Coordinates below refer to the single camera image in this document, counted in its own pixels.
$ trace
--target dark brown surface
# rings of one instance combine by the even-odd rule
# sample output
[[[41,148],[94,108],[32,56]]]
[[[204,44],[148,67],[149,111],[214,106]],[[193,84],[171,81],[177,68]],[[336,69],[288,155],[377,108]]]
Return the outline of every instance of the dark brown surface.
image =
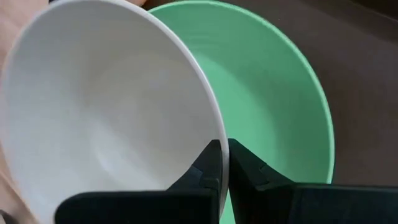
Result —
[[[398,22],[348,0],[228,2],[277,26],[317,73],[335,129],[334,183],[398,185]]]

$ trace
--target green bowl rim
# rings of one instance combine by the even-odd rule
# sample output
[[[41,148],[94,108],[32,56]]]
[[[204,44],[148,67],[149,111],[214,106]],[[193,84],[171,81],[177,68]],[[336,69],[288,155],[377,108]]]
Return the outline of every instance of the green bowl rim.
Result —
[[[297,48],[297,46],[284,34],[282,31],[280,31],[276,26],[272,25],[270,22],[262,18],[261,16],[258,16],[257,14],[247,10],[243,9],[239,6],[235,6],[233,4],[229,4],[226,2],[220,2],[220,1],[210,1],[210,0],[186,0],[186,1],[177,1],[177,2],[170,2],[158,7],[155,7],[151,10],[149,10],[150,13],[164,9],[166,7],[173,7],[173,6],[179,6],[179,5],[186,5],[186,4],[209,4],[212,6],[217,6],[217,7],[223,7],[227,8],[233,11],[238,11],[240,13],[243,13],[256,21],[260,22],[262,25],[266,26],[273,32],[275,32],[293,51],[294,53],[298,56],[300,61],[304,64],[305,68],[307,69],[307,72],[310,74],[311,79],[313,83],[315,84],[315,88],[318,91],[318,95],[321,98],[323,110],[325,112],[326,116],[326,121],[328,124],[328,140],[329,140],[329,171],[328,171],[328,176],[326,179],[326,182],[329,184],[332,181],[333,178],[333,169],[335,166],[335,140],[334,140],[334,134],[333,134],[333,122],[331,119],[331,114],[330,114],[330,109],[328,105],[328,101],[326,99],[325,92],[323,91],[323,88],[319,82],[319,79],[317,75],[315,74],[314,70],[312,69],[311,65],[309,64],[308,60],[305,58],[305,56],[301,53],[301,51]]]

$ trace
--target black plastic holder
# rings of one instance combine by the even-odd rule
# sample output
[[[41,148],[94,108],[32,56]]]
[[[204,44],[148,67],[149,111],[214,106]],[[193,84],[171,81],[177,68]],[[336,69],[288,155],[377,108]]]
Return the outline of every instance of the black plastic holder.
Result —
[[[398,223],[398,189],[300,184],[229,139],[229,190],[236,224]],[[222,155],[213,140],[165,191],[88,192],[64,201],[56,224],[219,222]]]

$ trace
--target bowl rim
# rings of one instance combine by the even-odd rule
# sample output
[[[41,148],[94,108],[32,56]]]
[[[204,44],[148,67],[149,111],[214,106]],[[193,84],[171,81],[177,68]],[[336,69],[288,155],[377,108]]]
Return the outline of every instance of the bowl rim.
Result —
[[[328,148],[329,148],[329,165],[328,165],[328,174],[326,176],[325,182],[330,184],[333,178],[333,169],[335,166],[335,138],[334,138],[334,133],[333,133],[333,121],[331,118],[331,113],[330,113],[330,108],[328,105],[328,101],[325,95],[325,92],[323,91],[323,88],[321,86],[321,83],[314,72],[313,68],[311,67],[310,63],[308,62],[307,58],[301,53],[299,48],[282,32],[280,31],[276,26],[268,22],[266,19],[263,17],[247,10],[242,7],[236,6],[234,4],[230,4],[227,2],[221,2],[221,1],[212,1],[212,0],[189,0],[189,1],[177,1],[177,2],[171,2],[167,3],[158,7],[155,7],[151,10],[149,10],[150,13],[153,13],[155,11],[159,11],[168,7],[175,7],[175,6],[181,6],[181,5],[210,5],[214,7],[221,7],[223,9],[228,9],[237,13],[244,14],[245,16],[250,17],[251,19],[254,19],[255,21],[259,22],[262,24],[264,27],[270,29],[273,31],[291,50],[293,50],[294,54],[298,57],[298,59],[303,63],[305,69],[307,70],[308,74],[310,75],[313,84],[315,85],[315,89],[318,92],[318,95],[320,97],[320,101],[322,104],[323,112],[326,118],[326,123],[327,123],[327,130],[328,130]]]
[[[1,76],[0,76],[0,105],[4,106],[6,104],[4,96],[5,96],[5,91],[4,91],[4,86],[7,83],[7,78],[9,74],[11,73],[11,65],[14,63],[14,58],[16,56],[16,53],[20,50],[21,43],[25,41],[26,38],[29,37],[29,32],[31,29],[33,29],[35,26],[37,26],[38,22],[40,21],[40,18],[42,18],[44,15],[48,14],[49,12],[53,11],[56,8],[65,6],[65,5],[72,5],[72,4],[80,4],[83,2],[93,2],[95,4],[102,2],[105,4],[109,4],[112,6],[118,6],[125,8],[127,10],[130,10],[131,13],[138,14],[142,18],[146,19],[148,22],[151,24],[155,25],[156,28],[161,30],[176,46],[179,51],[183,54],[183,56],[188,60],[189,65],[191,68],[194,70],[196,73],[197,77],[201,81],[201,85],[206,92],[207,98],[210,102],[211,110],[213,111],[213,116],[216,119],[216,127],[217,127],[217,132],[218,132],[218,137],[220,138],[220,144],[221,144],[221,151],[222,151],[222,186],[221,186],[221,195],[220,195],[220,217],[222,214],[222,211],[224,209],[225,201],[226,201],[226,194],[228,190],[228,178],[229,178],[229,147],[228,147],[228,139],[226,136],[226,131],[224,128],[224,123],[223,119],[221,116],[221,111],[220,107],[218,106],[218,102],[216,100],[216,96],[213,92],[213,89],[210,86],[210,83],[199,66],[198,62],[194,58],[193,54],[191,51],[189,51],[188,47],[180,40],[180,38],[172,31],[170,30],[161,20],[153,16],[151,13],[146,11],[145,9],[134,5],[133,3],[127,2],[125,0],[61,0],[61,1],[55,1],[51,4],[49,4],[48,7],[45,9],[41,10],[39,13],[37,13],[30,21],[28,24],[24,26],[24,28],[21,30],[19,35],[16,37],[14,40],[12,47],[7,54],[5,61],[4,61],[4,66],[2,68]],[[0,132],[0,137],[4,137],[2,131]]]

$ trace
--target white bowl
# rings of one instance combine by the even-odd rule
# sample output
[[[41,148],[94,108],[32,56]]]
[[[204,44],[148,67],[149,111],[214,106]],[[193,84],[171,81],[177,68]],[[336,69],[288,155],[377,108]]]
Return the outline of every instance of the white bowl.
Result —
[[[228,143],[209,83],[178,37],[125,1],[49,6],[24,30],[2,78],[4,153],[41,223],[98,190],[167,189],[212,139]]]

